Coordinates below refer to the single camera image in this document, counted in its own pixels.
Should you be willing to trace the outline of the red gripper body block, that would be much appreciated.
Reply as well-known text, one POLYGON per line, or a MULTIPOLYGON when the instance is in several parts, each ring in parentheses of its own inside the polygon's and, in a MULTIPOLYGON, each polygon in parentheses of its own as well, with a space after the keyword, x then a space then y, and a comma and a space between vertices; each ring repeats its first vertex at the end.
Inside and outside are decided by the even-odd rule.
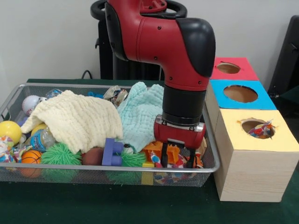
POLYGON ((163 120, 161 115, 156 116, 154 123, 155 140, 184 145, 184 147, 190 149, 200 147, 205 131, 205 123, 200 122, 196 126, 177 126, 163 120))

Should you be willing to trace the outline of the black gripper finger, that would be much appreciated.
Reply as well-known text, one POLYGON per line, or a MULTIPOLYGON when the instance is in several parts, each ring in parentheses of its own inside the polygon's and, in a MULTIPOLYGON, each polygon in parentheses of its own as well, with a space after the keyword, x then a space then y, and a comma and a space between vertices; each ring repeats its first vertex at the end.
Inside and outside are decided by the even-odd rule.
POLYGON ((194 164, 194 158, 195 158, 195 149, 192 148, 188 148, 189 152, 190 152, 190 158, 186 164, 187 168, 193 168, 193 164, 194 164))
POLYGON ((167 143, 163 143, 162 152, 161 152, 161 165, 163 168, 166 168, 168 165, 168 155, 167 155, 167 143))

